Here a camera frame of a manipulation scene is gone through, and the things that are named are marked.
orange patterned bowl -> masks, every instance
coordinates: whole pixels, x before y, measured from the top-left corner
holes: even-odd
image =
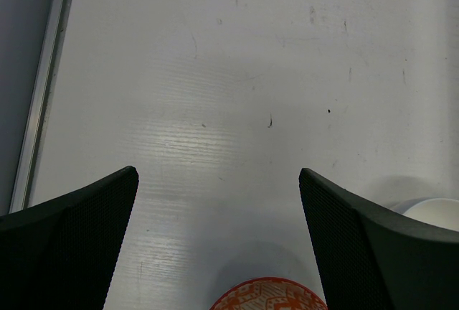
[[[245,281],[225,293],[210,310],[326,310],[306,287],[284,278]]]

mark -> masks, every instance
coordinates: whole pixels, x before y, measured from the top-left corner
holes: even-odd
[[[277,34],[274,35],[276,40],[279,41],[282,44],[282,48],[285,48],[285,38],[284,37],[279,37]]]
[[[314,6],[311,6],[309,8],[309,21],[314,24],[314,21],[316,20],[316,9],[314,9]]]
[[[196,39],[194,38],[193,33],[191,32],[191,38],[193,39],[194,43],[194,59],[198,58],[198,44],[196,43]]]
[[[244,79],[241,79],[241,80],[238,80],[238,81],[239,81],[239,82],[247,82],[248,80],[257,79],[257,78],[259,78],[259,77],[262,77],[263,75],[265,75],[265,73],[260,73],[259,75],[254,75],[253,77],[244,78]]]

